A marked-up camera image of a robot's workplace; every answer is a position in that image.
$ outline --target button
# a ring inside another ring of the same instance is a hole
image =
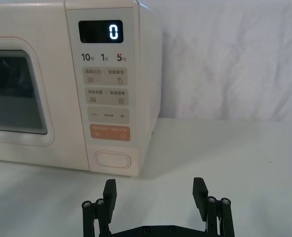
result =
[[[87,87],[85,96],[89,104],[128,105],[127,89]]]
[[[118,141],[130,141],[130,128],[101,124],[90,125],[91,137]]]
[[[91,122],[129,124],[129,110],[125,108],[88,107]]]
[[[130,157],[125,153],[99,151],[94,156],[101,166],[127,169],[131,164]]]
[[[83,80],[91,85],[127,85],[127,69],[113,67],[83,67]]]

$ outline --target control panel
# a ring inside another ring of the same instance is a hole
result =
[[[133,147],[133,8],[68,10],[67,20],[85,142]]]

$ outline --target black plastic part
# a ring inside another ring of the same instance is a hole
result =
[[[214,197],[208,197],[207,201],[206,231],[209,234],[217,235],[217,199]]]
[[[99,199],[96,202],[96,210],[97,210],[97,219],[98,219],[98,225],[100,227],[100,237],[108,237],[111,236],[112,233],[110,232],[109,229],[109,222],[108,222],[108,209],[106,202],[103,199]]]
[[[201,218],[206,222],[207,219],[207,197],[209,191],[207,190],[204,179],[194,178],[193,182],[193,198],[196,204],[196,207],[199,209]]]
[[[115,179],[109,179],[106,181],[104,191],[103,191],[103,199],[106,203],[108,223],[111,223],[112,221],[113,211],[114,211],[115,203],[116,203],[116,197],[117,197],[116,181]]]
[[[226,237],[234,237],[234,224],[233,224],[233,218],[231,214],[231,201],[227,198],[222,198],[220,200],[221,203],[221,211],[222,211],[222,217],[221,217],[221,222],[222,222],[222,227],[223,227],[223,235]]]
[[[83,213],[83,236],[93,237],[94,227],[93,227],[93,213],[92,213],[92,203],[90,201],[85,201],[82,203],[82,213]]]
[[[144,226],[113,234],[112,237],[215,237],[215,235],[179,226]]]
[[[83,209],[83,236],[95,237],[94,220],[98,219],[99,237],[234,237],[231,214],[231,201],[227,198],[217,200],[208,197],[208,190],[202,178],[194,178],[193,197],[202,220],[206,222],[206,231],[197,231],[179,226],[143,226],[112,234],[109,223],[112,220],[117,192],[115,179],[105,184],[103,198],[96,203],[85,201]],[[217,217],[220,219],[220,235],[217,233]]]

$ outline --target screw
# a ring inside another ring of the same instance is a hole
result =
[[[173,234],[173,233],[175,233],[176,229],[175,229],[174,226],[170,226],[169,227],[169,231],[170,231],[171,234]]]
[[[102,205],[102,204],[104,203],[104,201],[103,201],[103,200],[98,200],[96,203],[97,203],[98,205]]]
[[[210,198],[209,197],[209,202],[213,202],[214,203],[215,202],[215,198],[213,198],[213,197]]]
[[[146,227],[142,228],[142,232],[143,232],[144,234],[149,233],[149,232],[150,232],[149,227],[146,226]]]
[[[84,204],[83,204],[83,207],[88,207],[88,206],[90,206],[91,205],[91,203],[89,203],[88,201],[87,202],[85,202]]]
[[[226,199],[226,198],[224,198],[224,199],[222,200],[222,202],[223,202],[223,204],[226,204],[226,205],[230,204],[230,200],[228,200],[228,199]]]

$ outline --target orange button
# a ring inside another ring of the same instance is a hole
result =
[[[90,131],[93,138],[130,141],[129,127],[91,124]]]

